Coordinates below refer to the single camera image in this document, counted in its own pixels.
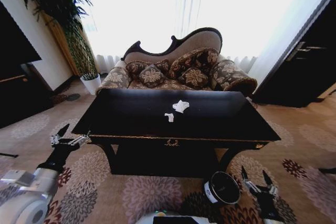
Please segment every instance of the drawer handle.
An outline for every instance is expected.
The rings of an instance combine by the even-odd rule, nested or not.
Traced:
[[[165,146],[174,146],[174,147],[177,147],[177,146],[179,146],[178,140],[175,139],[175,142],[172,144],[171,143],[171,139],[169,139],[169,140],[167,140],[167,143],[165,143]]]
[[[257,144],[256,149],[261,149],[261,148],[263,148],[263,146],[264,146],[263,144]]]

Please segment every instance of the white wall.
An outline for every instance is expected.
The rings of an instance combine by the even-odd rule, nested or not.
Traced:
[[[23,0],[0,1],[41,57],[42,60],[33,62],[35,68],[50,88],[55,90],[72,76],[72,72],[48,27],[43,19],[36,21],[36,16],[33,16],[32,12],[33,4],[26,9]]]
[[[256,78],[260,85],[272,67],[280,59],[286,48],[320,4],[321,0],[293,0],[280,22],[268,46],[261,52],[253,64],[249,76]]]

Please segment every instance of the patterned carpet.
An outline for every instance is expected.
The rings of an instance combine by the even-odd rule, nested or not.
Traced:
[[[63,94],[73,93],[80,98],[0,129],[1,152],[19,155],[0,157],[0,176],[13,168],[33,172],[46,160],[51,153],[49,136],[67,123],[74,127],[94,99],[78,80]],[[228,172],[240,184],[238,204],[221,209],[209,205],[201,179],[111,175],[102,150],[86,145],[69,156],[45,223],[135,223],[157,209],[217,223],[262,223],[254,198],[241,185],[241,165],[256,184],[265,183],[262,170],[270,175],[279,187],[276,206],[286,223],[336,223],[336,176],[318,170],[336,167],[336,94],[307,108],[258,105],[257,110],[282,141],[233,159]],[[0,204],[20,193],[0,184]]]

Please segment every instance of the table leg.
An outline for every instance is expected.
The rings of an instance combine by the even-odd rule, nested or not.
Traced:
[[[223,171],[227,170],[227,167],[229,166],[231,160],[239,153],[244,151],[245,149],[236,149],[236,148],[229,148],[227,151],[223,154],[222,159],[219,163],[219,168]]]
[[[100,148],[103,149],[107,157],[107,160],[109,161],[110,169],[112,170],[114,157],[116,156],[112,146],[110,144],[102,144],[102,143],[92,143],[92,144],[98,145]]]

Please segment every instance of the white tissue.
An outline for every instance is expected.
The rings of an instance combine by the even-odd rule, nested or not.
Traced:
[[[189,108],[188,102],[179,100],[178,103],[173,104],[173,109],[180,113],[183,113],[186,108]]]
[[[174,115],[172,113],[168,114],[168,113],[164,113],[165,116],[168,116],[168,121],[170,123],[174,122]]]

